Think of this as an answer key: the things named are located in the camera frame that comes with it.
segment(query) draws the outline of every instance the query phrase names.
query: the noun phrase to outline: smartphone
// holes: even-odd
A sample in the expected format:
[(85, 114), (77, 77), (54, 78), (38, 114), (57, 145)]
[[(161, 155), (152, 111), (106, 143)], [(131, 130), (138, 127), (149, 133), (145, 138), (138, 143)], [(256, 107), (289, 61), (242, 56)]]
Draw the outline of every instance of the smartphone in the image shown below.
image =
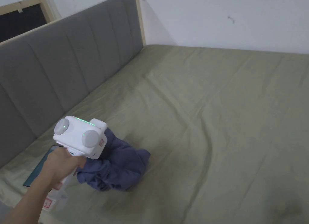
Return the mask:
[(43, 156), (43, 158), (41, 159), (41, 161), (38, 163), (38, 165), (35, 167), (35, 169), (32, 171), (32, 173), (30, 174), (30, 176), (27, 178), (27, 180), (25, 181), (25, 183), (23, 184), (23, 186), (25, 187), (30, 187), (31, 183), (35, 180), (35, 178), (39, 175), (39, 173), (41, 172), (42, 168), (43, 168), (43, 164), (44, 162), (47, 160), (48, 155), (55, 150), (56, 148), (61, 148), (61, 146), (52, 146), (48, 152)]

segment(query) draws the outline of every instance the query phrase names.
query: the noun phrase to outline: crumpled fabric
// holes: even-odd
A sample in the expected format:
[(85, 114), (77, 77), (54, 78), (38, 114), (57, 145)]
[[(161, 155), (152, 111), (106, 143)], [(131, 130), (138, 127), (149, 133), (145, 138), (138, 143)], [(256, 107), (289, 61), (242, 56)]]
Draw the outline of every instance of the crumpled fabric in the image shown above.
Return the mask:
[(150, 153), (145, 149), (134, 149), (109, 128), (104, 134), (107, 143), (101, 156), (97, 160), (88, 158), (85, 167), (77, 169), (77, 179), (99, 191), (127, 190), (145, 173)]

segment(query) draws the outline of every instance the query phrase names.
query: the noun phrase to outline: gray upholstered headboard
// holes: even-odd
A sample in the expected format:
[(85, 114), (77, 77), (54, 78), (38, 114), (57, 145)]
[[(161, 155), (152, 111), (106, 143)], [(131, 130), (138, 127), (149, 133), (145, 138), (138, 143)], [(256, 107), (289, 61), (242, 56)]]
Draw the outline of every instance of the gray upholstered headboard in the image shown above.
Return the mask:
[(136, 0), (108, 0), (0, 44), (0, 167), (142, 47)]

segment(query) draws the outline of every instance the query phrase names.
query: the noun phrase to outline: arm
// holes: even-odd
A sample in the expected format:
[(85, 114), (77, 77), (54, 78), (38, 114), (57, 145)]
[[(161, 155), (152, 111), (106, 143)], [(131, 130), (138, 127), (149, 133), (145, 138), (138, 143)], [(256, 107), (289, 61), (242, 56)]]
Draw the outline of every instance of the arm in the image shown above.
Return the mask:
[(72, 156), (66, 148), (57, 148), (49, 154), (41, 173), (31, 184), (25, 196), (10, 212), (3, 224), (37, 223), (49, 191), (76, 167), (83, 167), (86, 159)]

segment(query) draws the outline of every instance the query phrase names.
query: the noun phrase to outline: black panel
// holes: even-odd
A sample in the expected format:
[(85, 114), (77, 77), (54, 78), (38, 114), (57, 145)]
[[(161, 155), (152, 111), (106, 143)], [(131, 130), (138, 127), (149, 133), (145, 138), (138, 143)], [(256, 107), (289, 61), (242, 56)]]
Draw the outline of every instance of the black panel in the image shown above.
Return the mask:
[(0, 42), (46, 24), (39, 4), (0, 16)]

